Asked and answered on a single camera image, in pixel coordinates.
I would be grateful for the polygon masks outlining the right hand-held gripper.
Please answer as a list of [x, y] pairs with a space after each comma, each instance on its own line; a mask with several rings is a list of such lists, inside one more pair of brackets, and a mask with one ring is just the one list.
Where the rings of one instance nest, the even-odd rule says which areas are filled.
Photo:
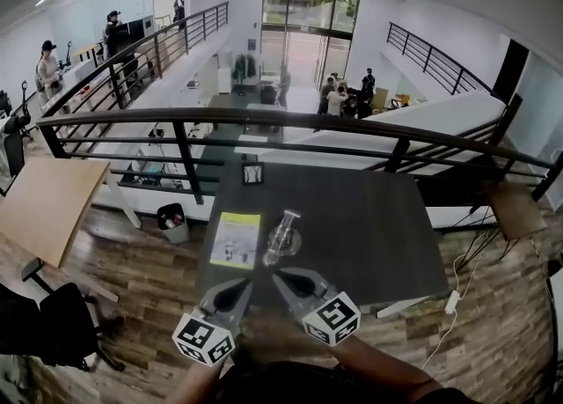
[[317, 271], [280, 268], [273, 280], [299, 327], [315, 340], [335, 347], [359, 328], [359, 308], [346, 292], [329, 288]]

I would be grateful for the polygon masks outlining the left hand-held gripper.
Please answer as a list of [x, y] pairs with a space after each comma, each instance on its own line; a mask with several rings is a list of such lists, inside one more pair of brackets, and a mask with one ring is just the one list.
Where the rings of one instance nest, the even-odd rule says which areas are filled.
[[237, 347], [235, 339], [252, 295], [252, 280], [239, 278], [210, 288], [172, 334], [179, 352], [208, 367], [224, 361]]

